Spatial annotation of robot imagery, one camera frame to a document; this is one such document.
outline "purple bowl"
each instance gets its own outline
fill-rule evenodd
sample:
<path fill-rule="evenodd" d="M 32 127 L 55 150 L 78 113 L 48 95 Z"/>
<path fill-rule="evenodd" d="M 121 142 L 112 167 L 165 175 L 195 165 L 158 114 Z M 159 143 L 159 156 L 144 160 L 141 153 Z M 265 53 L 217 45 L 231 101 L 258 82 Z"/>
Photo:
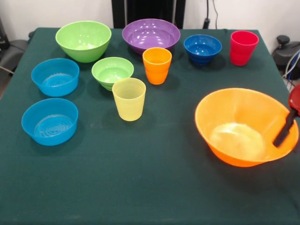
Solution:
<path fill-rule="evenodd" d="M 172 23 L 159 19 L 142 19 L 128 24 L 122 31 L 123 39 L 138 54 L 148 48 L 170 50 L 179 40 L 180 31 Z"/>

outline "bowl rim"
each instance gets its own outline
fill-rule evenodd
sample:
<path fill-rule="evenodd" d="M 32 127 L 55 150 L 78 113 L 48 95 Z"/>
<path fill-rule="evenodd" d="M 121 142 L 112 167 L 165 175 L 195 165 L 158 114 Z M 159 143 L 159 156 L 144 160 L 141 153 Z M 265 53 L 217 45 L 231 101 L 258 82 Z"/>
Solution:
<path fill-rule="evenodd" d="M 97 62 L 95 62 L 94 65 L 92 66 L 92 69 L 91 69 L 91 73 L 92 73 L 93 77 L 94 77 L 98 82 L 101 82 L 101 83 L 107 84 L 107 85 L 111 85 L 111 84 L 114 84 L 114 83 L 116 82 L 116 81 L 115 81 L 115 82 L 104 82 L 104 81 L 102 81 L 102 80 L 100 80 L 100 79 L 97 79 L 97 78 L 95 77 L 96 75 L 93 73 L 93 68 L 96 66 L 97 63 L 104 62 L 104 61 L 107 61 L 107 60 L 109 60 L 109 59 L 118 59 L 118 60 L 125 61 L 126 63 L 129 63 L 130 67 L 132 68 L 132 73 L 131 73 L 131 75 L 130 75 L 129 77 L 123 77 L 122 79 L 124 79 L 124 78 L 130 78 L 130 77 L 132 76 L 132 74 L 134 73 L 135 67 L 134 67 L 134 65 L 132 64 L 131 61 L 129 61 L 129 60 L 125 59 L 125 58 L 122 58 L 122 57 L 116 57 L 116 56 L 106 57 L 106 58 L 100 59 L 100 60 L 98 60 Z"/>
<path fill-rule="evenodd" d="M 196 127 L 197 127 L 197 130 L 198 132 L 201 134 L 202 138 L 205 140 L 205 142 L 209 145 L 211 145 L 212 147 L 214 147 L 218 152 L 222 152 L 220 151 L 216 146 L 214 146 L 213 144 L 210 143 L 209 141 L 209 138 L 204 135 L 204 132 L 203 130 L 201 129 L 201 126 L 198 124 L 197 122 L 197 114 L 198 114 L 198 111 L 200 110 L 200 106 L 201 104 L 203 103 L 203 100 L 205 100 L 206 98 L 208 98 L 209 96 L 211 95 L 214 95 L 216 94 L 217 92 L 224 92 L 224 91 L 227 91 L 227 90 L 242 90 L 242 91 L 247 91 L 247 92 L 252 92 L 252 93 L 255 93 L 255 94 L 259 94 L 261 96 L 264 96 L 264 97 L 267 97 L 269 98 L 271 101 L 273 102 L 276 102 L 278 103 L 278 105 L 280 105 L 281 108 L 283 108 L 284 110 L 286 110 L 286 112 L 288 113 L 288 109 L 281 103 L 279 102 L 278 100 L 276 100 L 275 98 L 263 93 L 263 92 L 260 92 L 260 91 L 257 91 L 257 90 L 253 90 L 253 89 L 247 89 L 247 88 L 224 88 L 224 89 L 218 89 L 216 91 L 213 91 L 211 93 L 209 93 L 208 95 L 206 95 L 204 98 L 201 99 L 201 101 L 198 103 L 197 107 L 196 107 L 196 110 L 195 110 L 195 115 L 194 115 L 194 120 L 195 120 L 195 124 L 196 124 Z M 298 136 L 299 138 L 299 127 L 298 127 L 298 124 L 297 122 L 294 123 L 294 125 L 296 126 L 296 135 Z M 238 158 L 238 157 L 235 157 L 235 156 L 230 156 L 230 155 L 227 155 L 225 154 L 224 152 L 222 152 L 223 154 L 227 155 L 227 156 L 230 156 L 234 159 L 238 159 L 238 160 L 241 160 L 241 161 L 249 161 L 249 162 L 252 162 L 252 163 L 266 163 L 266 162 L 269 162 L 269 161 L 275 161 L 277 159 L 280 159 L 280 158 L 283 158 L 285 157 L 286 155 L 288 155 L 291 151 L 288 151 L 286 152 L 284 155 L 280 156 L 280 157 L 275 157 L 275 158 L 270 158 L 269 160 L 255 160 L 255 161 L 249 161 L 249 160 L 244 160 L 244 159 L 241 159 L 241 158 Z"/>
<path fill-rule="evenodd" d="M 49 59 L 49 60 L 42 61 L 42 62 L 40 62 L 39 64 L 37 64 L 37 65 L 33 68 L 32 72 L 31 72 L 31 79 L 32 79 L 32 81 L 33 81 L 37 86 L 42 86 L 42 87 L 44 87 L 45 85 L 43 85 L 42 83 L 38 83 L 38 82 L 33 78 L 33 73 L 34 73 L 34 71 L 37 70 L 39 66 L 43 65 L 44 63 L 50 62 L 50 61 L 69 61 L 69 62 L 71 62 L 71 63 L 75 66 L 77 72 L 76 72 L 76 75 L 73 77 L 72 80 L 70 80 L 70 81 L 68 81 L 68 82 L 66 82 L 66 83 L 63 83 L 63 84 L 61 84 L 61 85 L 58 85 L 58 86 L 55 86 L 55 87 L 48 87 L 48 88 L 62 87 L 62 86 L 64 86 L 64 85 L 68 84 L 68 83 L 71 83 L 73 80 L 79 78 L 80 68 L 79 68 L 79 66 L 78 66 L 78 64 L 77 64 L 76 62 L 74 62 L 73 60 L 70 60 L 70 59 L 65 59 L 65 58 L 54 58 L 54 59 Z"/>
<path fill-rule="evenodd" d="M 218 42 L 220 43 L 220 45 L 221 45 L 219 51 L 217 51 L 216 53 L 209 54 L 209 55 L 201 55 L 201 54 L 199 54 L 199 56 L 214 56 L 214 55 L 219 54 L 220 51 L 221 51 L 222 48 L 223 48 L 222 43 L 221 43 L 217 38 L 215 38 L 215 37 L 213 37 L 213 36 L 211 36 L 211 35 L 207 35 L 207 34 L 194 34 L 194 35 L 191 35 L 191 36 L 187 37 L 187 38 L 184 40 L 184 42 L 183 42 L 183 45 L 184 45 L 184 48 L 186 49 L 186 51 L 188 51 L 188 52 L 191 53 L 192 55 L 197 55 L 197 54 L 191 52 L 191 51 L 187 48 L 187 46 L 186 46 L 186 41 L 187 41 L 189 38 L 195 37 L 195 36 L 206 36 L 206 37 L 213 38 L 214 40 L 218 41 Z"/>
<path fill-rule="evenodd" d="M 65 103 L 68 103 L 68 104 L 71 104 L 71 106 L 75 109 L 75 112 L 76 112 L 76 118 L 75 118 L 74 122 L 72 123 L 72 125 L 71 125 L 67 130 L 65 130 L 64 132 L 59 133 L 59 134 L 55 134 L 55 135 L 52 135 L 52 136 L 48 136 L 48 137 L 42 137 L 42 138 L 52 138 L 52 137 L 55 137 L 55 136 L 59 136 L 59 135 L 65 133 L 66 131 L 70 130 L 73 126 L 75 126 L 75 124 L 76 124 L 77 121 L 78 121 L 78 117 L 79 117 L 79 112 L 78 112 L 77 106 L 76 106 L 73 102 L 71 102 L 71 101 L 69 101 L 69 100 L 66 100 L 66 99 L 64 99 L 64 98 L 59 98 L 59 97 L 47 98 L 47 99 L 44 99 L 44 100 L 41 100 L 41 101 L 38 101 L 38 102 L 32 104 L 32 105 L 31 105 L 29 108 L 27 108 L 26 111 L 23 113 L 23 116 L 22 116 L 22 119 L 21 119 L 21 125 L 22 125 L 23 130 L 24 130 L 29 136 L 31 136 L 31 137 L 39 137 L 39 136 L 36 136 L 34 133 L 32 134 L 31 132 L 29 132 L 29 131 L 24 127 L 24 124 L 23 124 L 23 123 L 24 123 L 24 117 L 25 117 L 25 115 L 28 113 L 28 111 L 29 111 L 31 108 L 36 107 L 37 105 L 39 105 L 39 104 L 42 103 L 42 102 L 47 102 L 47 101 L 57 101 L 57 100 L 62 101 L 62 102 L 65 102 Z"/>
<path fill-rule="evenodd" d="M 65 27 L 67 27 L 67 26 L 70 26 L 70 25 L 72 25 L 72 24 L 75 24 L 75 23 L 98 23 L 98 24 L 101 24 L 101 25 L 103 25 L 103 26 L 109 31 L 109 37 L 108 37 L 108 39 L 107 39 L 104 43 L 102 43 L 101 45 L 97 45 L 97 46 L 95 46 L 95 47 L 93 47 L 93 48 L 90 48 L 90 49 L 74 49 L 74 48 L 65 47 L 64 45 L 62 45 L 62 44 L 57 40 L 58 33 L 59 33 L 63 28 L 65 28 Z M 55 34 L 55 41 L 56 41 L 56 43 L 57 43 L 59 46 L 65 48 L 65 49 L 69 49 L 69 50 L 73 50 L 73 51 L 80 51 L 80 52 L 88 51 L 88 50 L 93 50 L 93 49 L 99 48 L 99 47 L 101 47 L 101 46 L 107 44 L 111 38 L 112 38 L 112 30 L 111 30 L 106 24 L 101 23 L 101 22 L 97 22 L 97 21 L 92 21 L 92 20 L 82 20 L 82 21 L 76 21 L 76 22 L 68 23 L 68 24 L 62 26 L 61 28 L 59 28 L 59 30 L 58 30 L 58 31 L 56 32 L 56 34 Z"/>
<path fill-rule="evenodd" d="M 128 42 L 127 39 L 124 37 L 124 32 L 128 29 L 128 27 L 129 27 L 130 25 L 132 25 L 132 24 L 134 24 L 134 23 L 137 23 L 137 22 L 140 22 L 140 21 L 146 21 L 146 20 L 161 21 L 161 22 L 163 22 L 163 23 L 167 23 L 167 24 L 169 24 L 170 26 L 176 28 L 176 31 L 177 31 L 178 34 L 179 34 L 177 40 L 175 40 L 174 43 L 172 43 L 171 45 L 168 45 L 168 46 L 166 46 L 166 47 L 164 47 L 164 48 L 166 48 L 166 49 L 167 49 L 167 48 L 171 48 L 172 46 L 174 46 L 174 45 L 180 40 L 180 37 L 181 37 L 180 30 L 179 30 L 179 28 L 176 27 L 173 23 L 171 23 L 171 22 L 169 22 L 169 21 L 166 21 L 166 20 L 162 20 L 162 19 L 146 18 L 146 19 L 140 19 L 140 20 L 132 21 L 131 23 L 127 24 L 127 25 L 123 28 L 123 30 L 122 30 L 122 37 L 123 37 L 123 40 L 124 40 L 128 45 L 130 45 L 130 46 L 132 46 L 132 47 L 134 47 L 134 48 L 137 48 L 137 49 L 144 50 L 144 51 L 147 50 L 147 48 L 141 48 L 141 47 L 138 47 L 138 46 L 136 46 L 136 45 L 131 44 L 131 43 Z"/>

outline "yellow cup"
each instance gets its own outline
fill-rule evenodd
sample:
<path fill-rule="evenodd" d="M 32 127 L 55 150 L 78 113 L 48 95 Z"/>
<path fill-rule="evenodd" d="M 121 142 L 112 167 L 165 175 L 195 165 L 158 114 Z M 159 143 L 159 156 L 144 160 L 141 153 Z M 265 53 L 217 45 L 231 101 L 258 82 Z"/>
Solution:
<path fill-rule="evenodd" d="M 112 86 L 113 98 L 119 116 L 126 121 L 134 121 L 143 113 L 146 85 L 136 78 L 118 80 Z"/>
<path fill-rule="evenodd" d="M 149 48 L 142 54 L 146 76 L 152 84 L 165 82 L 172 60 L 172 54 L 164 48 Z"/>

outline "white wall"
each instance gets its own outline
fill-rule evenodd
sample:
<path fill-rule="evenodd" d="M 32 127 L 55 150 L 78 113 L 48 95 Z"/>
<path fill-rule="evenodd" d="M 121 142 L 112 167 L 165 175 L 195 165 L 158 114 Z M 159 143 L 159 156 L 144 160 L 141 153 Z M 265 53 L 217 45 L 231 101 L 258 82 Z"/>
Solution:
<path fill-rule="evenodd" d="M 27 40 L 37 27 L 61 27 L 79 20 L 113 27 L 111 0 L 0 0 L 0 17 L 9 40 Z"/>
<path fill-rule="evenodd" d="M 209 1 L 213 29 L 216 14 Z M 279 34 L 300 41 L 300 0 L 215 0 L 215 4 L 219 29 L 257 29 L 270 51 Z M 78 20 L 113 27 L 111 0 L 0 0 L 0 17 L 9 40 L 28 39 L 37 27 L 61 27 Z M 186 0 L 185 29 L 202 28 L 205 17 L 206 0 Z"/>
<path fill-rule="evenodd" d="M 215 28 L 216 14 L 210 2 L 210 29 Z M 277 46 L 276 37 L 285 34 L 300 41 L 300 0 L 215 0 L 219 14 L 218 29 L 259 30 L 269 51 Z M 202 28 L 206 0 L 187 0 L 184 29 Z"/>

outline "dark blue bowl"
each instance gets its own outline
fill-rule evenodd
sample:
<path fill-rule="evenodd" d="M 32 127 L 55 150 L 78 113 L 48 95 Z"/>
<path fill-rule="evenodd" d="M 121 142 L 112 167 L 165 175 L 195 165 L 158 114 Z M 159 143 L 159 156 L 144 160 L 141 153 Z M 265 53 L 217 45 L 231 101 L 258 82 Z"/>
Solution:
<path fill-rule="evenodd" d="M 197 65 L 205 65 L 222 50 L 221 42 L 215 37 L 197 34 L 184 41 L 184 47 L 191 61 Z"/>

